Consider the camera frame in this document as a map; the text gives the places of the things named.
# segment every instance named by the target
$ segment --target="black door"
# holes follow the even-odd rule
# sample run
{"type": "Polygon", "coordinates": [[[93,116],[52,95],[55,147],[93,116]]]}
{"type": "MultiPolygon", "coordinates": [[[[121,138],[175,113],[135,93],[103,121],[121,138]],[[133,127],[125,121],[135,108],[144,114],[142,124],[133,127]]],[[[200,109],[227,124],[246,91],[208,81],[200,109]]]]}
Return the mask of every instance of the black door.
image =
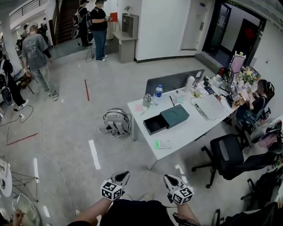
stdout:
{"type": "Polygon", "coordinates": [[[237,51],[238,54],[243,52],[248,58],[256,42],[258,31],[259,27],[257,25],[246,19],[243,19],[243,23],[232,53],[234,54],[235,51],[237,51]]]}
{"type": "Polygon", "coordinates": [[[206,39],[204,51],[207,53],[217,53],[225,34],[226,27],[228,25],[229,17],[231,13],[231,8],[221,3],[217,6],[212,20],[212,24],[209,28],[208,36],[206,39]]]}

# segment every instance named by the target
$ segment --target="gray pants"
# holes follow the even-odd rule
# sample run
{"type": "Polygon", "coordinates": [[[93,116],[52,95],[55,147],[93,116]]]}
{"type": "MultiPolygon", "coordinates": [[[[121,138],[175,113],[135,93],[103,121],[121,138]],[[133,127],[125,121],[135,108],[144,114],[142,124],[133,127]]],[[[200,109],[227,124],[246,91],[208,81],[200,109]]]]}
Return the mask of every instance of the gray pants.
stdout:
{"type": "Polygon", "coordinates": [[[45,92],[50,91],[50,93],[53,94],[56,91],[55,86],[51,81],[48,65],[45,65],[40,69],[32,70],[31,74],[38,79],[39,83],[41,83],[41,85],[43,86],[45,92]]]}

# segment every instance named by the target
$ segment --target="door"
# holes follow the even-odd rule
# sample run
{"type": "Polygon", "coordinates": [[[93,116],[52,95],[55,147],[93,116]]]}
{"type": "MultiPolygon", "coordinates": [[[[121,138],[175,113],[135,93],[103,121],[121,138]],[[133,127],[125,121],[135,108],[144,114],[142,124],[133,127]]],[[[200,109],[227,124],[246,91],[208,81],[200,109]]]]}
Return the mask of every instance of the door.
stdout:
{"type": "Polygon", "coordinates": [[[228,25],[231,8],[221,3],[214,13],[214,24],[210,27],[205,43],[204,51],[217,53],[228,25]]]}
{"type": "Polygon", "coordinates": [[[235,51],[237,51],[238,54],[239,52],[243,52],[244,55],[247,55],[247,59],[251,53],[253,45],[256,42],[258,31],[259,27],[257,25],[246,19],[243,19],[243,23],[232,53],[234,54],[235,51]]]}
{"type": "Polygon", "coordinates": [[[191,1],[181,50],[196,50],[206,12],[207,5],[205,3],[197,0],[191,1]]]}

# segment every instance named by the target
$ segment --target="green exit sign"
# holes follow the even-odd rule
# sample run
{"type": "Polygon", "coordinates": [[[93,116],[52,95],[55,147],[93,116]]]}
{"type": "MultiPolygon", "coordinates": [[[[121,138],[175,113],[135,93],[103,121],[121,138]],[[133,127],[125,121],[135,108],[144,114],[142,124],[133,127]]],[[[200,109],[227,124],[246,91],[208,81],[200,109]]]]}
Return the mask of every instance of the green exit sign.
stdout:
{"type": "Polygon", "coordinates": [[[233,2],[233,1],[227,0],[227,3],[230,4],[230,5],[238,7],[238,3],[237,2],[233,2]]]}

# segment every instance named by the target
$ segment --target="pillar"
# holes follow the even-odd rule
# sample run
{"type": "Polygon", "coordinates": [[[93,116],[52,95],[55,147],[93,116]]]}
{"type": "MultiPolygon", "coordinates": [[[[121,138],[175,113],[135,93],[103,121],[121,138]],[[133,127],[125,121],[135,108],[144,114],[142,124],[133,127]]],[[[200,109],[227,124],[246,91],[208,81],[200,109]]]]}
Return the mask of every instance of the pillar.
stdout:
{"type": "Polygon", "coordinates": [[[5,49],[9,56],[10,62],[13,65],[13,68],[15,71],[20,70],[23,67],[19,61],[19,57],[15,49],[15,44],[14,44],[12,32],[11,32],[9,14],[6,14],[6,15],[2,14],[0,20],[1,20],[1,25],[2,25],[5,49]]]}

